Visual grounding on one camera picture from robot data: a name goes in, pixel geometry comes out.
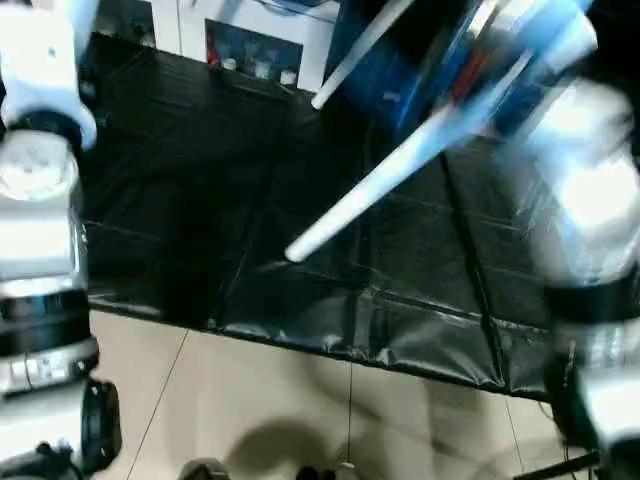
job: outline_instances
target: black base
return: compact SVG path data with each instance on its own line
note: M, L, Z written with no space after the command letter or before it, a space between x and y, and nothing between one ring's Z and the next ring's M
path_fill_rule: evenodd
M563 475L570 475L581 470L597 467L600 463L598 452L590 452L581 457L572 458L561 463L556 463L550 467L536 470L535 472L523 473L514 477L513 480L549 480Z

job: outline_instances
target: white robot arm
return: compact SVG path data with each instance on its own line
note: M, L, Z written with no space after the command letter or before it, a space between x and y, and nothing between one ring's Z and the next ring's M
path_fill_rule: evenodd
M89 377L99 349L76 160L96 140L76 62L97 8L98 0L59 0L50 11L0 3L3 479L90 475L120 449L115 386Z

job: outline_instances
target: cable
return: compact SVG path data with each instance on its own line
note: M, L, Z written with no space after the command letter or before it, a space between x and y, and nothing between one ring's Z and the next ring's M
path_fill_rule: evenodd
M547 413L547 411L544 409L544 405L542 405L542 402L538 402L538 408L540 409L542 414L547 418L547 420L550 420L552 422L554 421L553 416Z
M565 445L564 445L564 461L565 461L565 462L568 462L568 461L569 461L569 445L568 445L568 444L566 444L566 443L565 443ZM575 474L575 473L573 473L573 472L571 472L571 478L572 478L573 480L578 480L578 479L576 478L576 474Z

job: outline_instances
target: white rod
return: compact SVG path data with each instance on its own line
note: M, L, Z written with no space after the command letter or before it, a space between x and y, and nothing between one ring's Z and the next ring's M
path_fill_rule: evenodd
M431 116L369 175L289 245L285 251L286 257L292 262L302 262L362 212L427 163L430 158L442 151L447 145L442 141L434 142L433 137L445 139L445 136L438 134L445 126L450 114L451 109L444 108Z
M292 262L302 262L429 160L481 129L530 58L531 54L527 52L493 88L478 94L463 111L447 105L429 117L369 175L289 245L285 250L286 257Z
M358 37L356 42L347 53L347 56L340 62L331 76L322 85L315 97L311 100L311 105L316 110L320 110L329 100L345 78L356 68L356 65L373 48L375 43L385 34L395 21L411 6L414 0L388 0L380 13L369 24L366 30Z

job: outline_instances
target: tiled floor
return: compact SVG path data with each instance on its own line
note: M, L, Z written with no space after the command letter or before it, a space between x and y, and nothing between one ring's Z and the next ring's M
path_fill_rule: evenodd
M535 402L103 313L92 328L125 442L101 480L177 480L200 457L236 480L347 459L365 480L508 479L562 458Z

